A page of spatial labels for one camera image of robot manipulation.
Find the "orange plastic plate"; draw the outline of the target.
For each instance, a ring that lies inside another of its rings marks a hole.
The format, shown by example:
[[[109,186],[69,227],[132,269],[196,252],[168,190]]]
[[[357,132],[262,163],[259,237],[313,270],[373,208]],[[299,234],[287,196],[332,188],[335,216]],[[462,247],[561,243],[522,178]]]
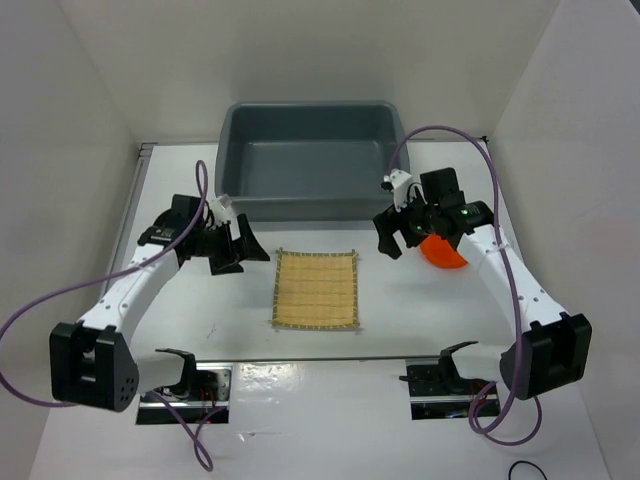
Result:
[[[419,245],[423,257],[433,266],[455,270],[468,265],[467,261],[453,249],[449,242],[436,234],[427,236]]]

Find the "woven bamboo mat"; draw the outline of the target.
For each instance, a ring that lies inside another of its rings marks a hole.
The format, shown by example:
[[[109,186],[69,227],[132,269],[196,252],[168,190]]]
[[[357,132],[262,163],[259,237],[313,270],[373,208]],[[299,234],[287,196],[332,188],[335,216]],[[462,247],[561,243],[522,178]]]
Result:
[[[279,249],[271,325],[280,329],[356,330],[358,254]]]

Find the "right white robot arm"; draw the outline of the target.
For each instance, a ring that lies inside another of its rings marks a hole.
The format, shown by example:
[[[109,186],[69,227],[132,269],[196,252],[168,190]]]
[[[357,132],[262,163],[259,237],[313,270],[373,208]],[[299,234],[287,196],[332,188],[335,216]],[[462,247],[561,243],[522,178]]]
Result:
[[[443,349],[438,369],[443,389],[459,393],[481,379],[502,382],[517,399],[527,400],[583,378],[590,322],[542,288],[495,227],[490,207],[466,201],[453,168],[424,173],[418,182],[395,169],[381,186],[393,203],[373,219],[379,252],[400,257],[396,233],[409,248],[440,237],[479,275],[511,323],[510,346],[465,341]]]

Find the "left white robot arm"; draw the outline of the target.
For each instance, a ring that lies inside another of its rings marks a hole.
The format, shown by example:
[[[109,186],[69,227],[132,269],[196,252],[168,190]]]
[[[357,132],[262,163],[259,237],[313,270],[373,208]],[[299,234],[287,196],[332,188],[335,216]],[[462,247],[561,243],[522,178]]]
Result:
[[[176,194],[139,237],[129,267],[74,323],[49,336],[51,390],[65,403],[121,412],[137,394],[164,387],[176,399],[193,396],[202,376],[194,354],[159,348],[134,357],[130,344],[162,288],[193,258],[212,275],[242,272],[242,261],[267,261],[248,217],[227,196],[212,203]]]

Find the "grey plastic bin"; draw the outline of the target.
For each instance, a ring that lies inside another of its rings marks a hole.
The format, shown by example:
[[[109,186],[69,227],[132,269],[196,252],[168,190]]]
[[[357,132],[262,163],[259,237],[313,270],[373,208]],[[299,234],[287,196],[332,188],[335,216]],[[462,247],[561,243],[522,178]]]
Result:
[[[410,168],[404,137],[385,101],[237,103],[220,132],[214,191],[252,222],[369,221],[393,203],[384,176]]]

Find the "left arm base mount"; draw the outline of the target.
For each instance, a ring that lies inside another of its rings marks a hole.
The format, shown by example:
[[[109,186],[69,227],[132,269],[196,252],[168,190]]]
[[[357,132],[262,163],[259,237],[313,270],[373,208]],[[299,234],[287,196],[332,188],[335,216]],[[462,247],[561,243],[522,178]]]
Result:
[[[201,362],[192,383],[184,382],[154,389],[166,400],[175,412],[189,425],[227,424],[232,387],[233,365],[231,363]],[[178,421],[169,409],[154,395],[140,396],[137,425],[171,425]]]

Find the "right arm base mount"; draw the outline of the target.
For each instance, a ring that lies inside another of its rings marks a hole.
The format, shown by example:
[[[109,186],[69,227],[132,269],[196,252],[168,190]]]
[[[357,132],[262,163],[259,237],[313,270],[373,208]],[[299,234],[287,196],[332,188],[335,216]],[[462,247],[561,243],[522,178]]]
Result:
[[[408,387],[411,419],[466,419],[471,401],[488,384],[483,379],[451,379],[436,356],[409,358],[399,380]]]

